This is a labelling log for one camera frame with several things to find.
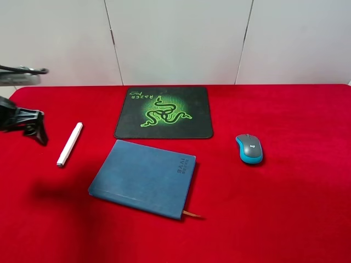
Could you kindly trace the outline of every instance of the white pen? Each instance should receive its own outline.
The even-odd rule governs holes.
[[[66,143],[66,145],[65,145],[65,147],[60,155],[60,158],[57,161],[58,167],[64,166],[68,156],[70,155],[70,153],[72,151],[73,146],[75,145],[75,143],[78,139],[79,134],[81,133],[82,128],[83,128],[83,123],[78,122],[76,127],[72,131],[72,134],[71,134],[70,138],[68,139],[68,141],[67,141],[67,143]]]

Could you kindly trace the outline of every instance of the razer logo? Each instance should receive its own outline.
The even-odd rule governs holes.
[[[175,113],[177,109],[176,104],[164,104],[161,100],[161,96],[157,97],[154,106],[156,106],[156,110],[150,110],[145,113],[145,116],[148,120],[145,123],[141,124],[141,127],[154,126],[159,122],[173,124],[176,123],[180,118],[192,119],[192,116],[186,114],[184,111]]]

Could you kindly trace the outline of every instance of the notebook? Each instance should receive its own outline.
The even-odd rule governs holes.
[[[117,140],[89,194],[180,220],[194,167],[195,156]]]

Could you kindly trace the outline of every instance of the black mouse pad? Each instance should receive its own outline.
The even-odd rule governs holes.
[[[129,88],[115,131],[118,139],[190,139],[212,135],[205,87]]]

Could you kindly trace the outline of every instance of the black clamp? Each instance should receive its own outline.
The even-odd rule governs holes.
[[[23,130],[25,136],[34,137],[40,144],[48,144],[44,129],[44,112],[18,108],[12,101],[0,96],[0,130]]]

